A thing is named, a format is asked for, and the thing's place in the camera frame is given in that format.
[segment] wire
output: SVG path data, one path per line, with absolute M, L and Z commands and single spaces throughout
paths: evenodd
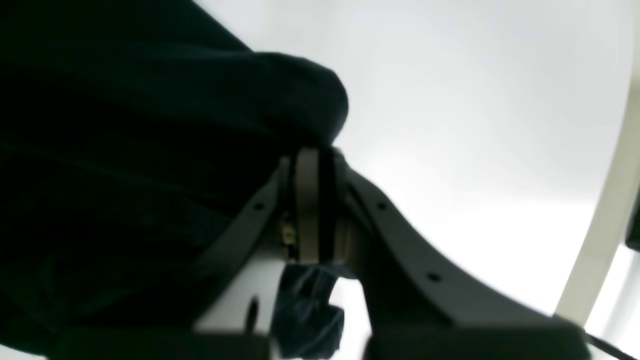
M 631 355 L 628 355 L 627 353 L 623 352 L 622 350 L 618 349 L 617 347 L 611 345 L 610 343 L 604 341 L 603 339 L 599 339 L 596 338 L 593 335 L 587 334 L 588 340 L 587 342 L 593 346 L 595 346 L 596 348 L 602 350 L 603 352 L 615 357 L 616 359 L 619 360 L 638 360 L 636 358 L 634 358 Z

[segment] white background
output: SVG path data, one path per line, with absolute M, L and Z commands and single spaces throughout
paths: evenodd
M 611 162 L 631 0 L 202 0 L 257 51 L 334 70 L 336 141 L 438 250 L 543 313 L 559 300 Z M 370 331 L 340 283 L 342 350 Z M 1 353 L 2 359 L 13 359 Z

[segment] hole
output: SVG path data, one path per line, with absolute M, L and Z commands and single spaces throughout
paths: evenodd
M 427 274 L 427 279 L 429 279 L 429 280 L 431 280 L 433 282 L 442 281 L 442 278 L 438 274 L 433 273 L 433 272 L 430 272 L 430 273 Z
M 258 298 L 251 299 L 249 304 L 249 310 L 246 314 L 246 320 L 244 321 L 244 333 L 247 335 L 253 334 L 255 330 L 255 323 L 258 321 Z

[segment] black cable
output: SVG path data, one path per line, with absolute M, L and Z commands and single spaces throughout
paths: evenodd
M 610 343 L 604 341 L 603 339 L 598 339 L 593 335 L 587 334 L 587 342 L 591 345 L 593 345 L 594 347 L 602 350 L 603 352 L 615 357 L 616 359 L 619 360 L 638 360 L 636 358 L 634 358 L 631 355 L 628 355 L 627 353 L 623 352 L 622 350 L 618 349 L 617 347 L 611 345 Z

